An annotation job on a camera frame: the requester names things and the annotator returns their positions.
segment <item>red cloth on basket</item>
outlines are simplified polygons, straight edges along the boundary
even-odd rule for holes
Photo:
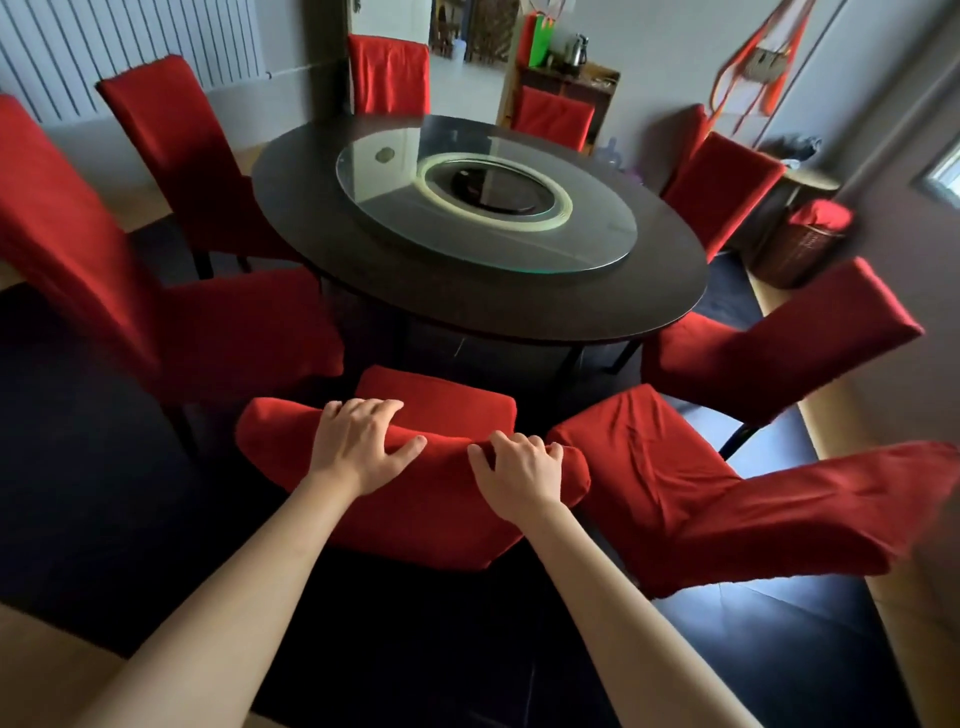
[[[788,222],[790,225],[812,225],[826,231],[843,232],[853,222],[853,213],[833,200],[813,200],[790,215]]]

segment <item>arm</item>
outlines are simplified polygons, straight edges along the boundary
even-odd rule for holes
[[[496,465],[469,447],[484,498],[527,537],[580,630],[624,726],[758,728],[716,673],[590,539],[560,502],[564,449],[491,436]]]
[[[331,402],[299,488],[147,640],[78,728],[240,726],[327,537],[354,499],[395,478],[426,445],[387,455],[396,400]]]

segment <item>forearm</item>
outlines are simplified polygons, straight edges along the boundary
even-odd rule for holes
[[[80,725],[240,726],[354,497],[347,482],[304,481],[163,622]]]
[[[557,503],[522,527],[624,726],[759,725],[565,506]]]

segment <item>hand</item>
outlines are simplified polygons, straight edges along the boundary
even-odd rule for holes
[[[553,443],[548,449],[536,435],[508,438],[500,430],[490,441],[496,453],[493,470],[479,446],[467,447],[473,475],[493,512],[522,530],[531,518],[560,503],[564,448]]]
[[[387,426],[402,406],[399,400],[328,402],[304,480],[336,479],[364,496],[400,475],[426,447],[426,438],[418,435],[392,455],[384,451]]]

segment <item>orange strap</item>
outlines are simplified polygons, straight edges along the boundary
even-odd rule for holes
[[[720,114],[723,113],[724,108],[727,106],[727,102],[730,100],[730,95],[733,91],[733,88],[736,86],[736,83],[742,78],[742,66],[744,62],[750,57],[750,55],[755,51],[759,46],[760,42],[766,38],[770,31],[779,23],[783,16],[793,7],[795,0],[781,0],[780,4],[774,8],[774,11],[770,13],[770,16],[763,22],[756,33],[751,36],[751,38],[743,45],[734,54],[733,58],[730,59],[723,68],[720,69],[720,73],[717,75],[717,79],[713,84],[713,90],[710,93],[710,108],[713,111],[712,116],[710,117],[705,133],[709,133],[716,124],[716,121]],[[736,128],[739,129],[740,125],[743,124],[744,119],[753,112],[756,104],[759,102],[760,98],[763,99],[761,108],[763,113],[767,116],[772,116],[774,111],[777,110],[777,105],[780,103],[780,96],[783,93],[783,88],[786,85],[786,78],[790,74],[790,68],[793,66],[793,61],[797,57],[797,48],[800,46],[800,41],[804,37],[804,32],[806,31],[807,22],[810,19],[810,13],[813,10],[813,6],[816,3],[816,0],[806,0],[804,9],[801,11],[800,16],[798,17],[799,22],[796,25],[796,28],[793,32],[793,35],[787,40],[785,44],[786,54],[787,54],[787,68],[784,71],[783,75],[780,76],[772,84],[766,85],[754,101],[750,104],[750,107],[747,111],[741,116],[740,121],[737,123]],[[717,88],[720,86],[723,81],[724,76],[727,74],[731,68],[734,69],[733,77],[731,78],[730,85],[727,87],[727,91],[724,93],[723,99],[720,102],[720,105],[713,108],[713,99],[716,97]]]

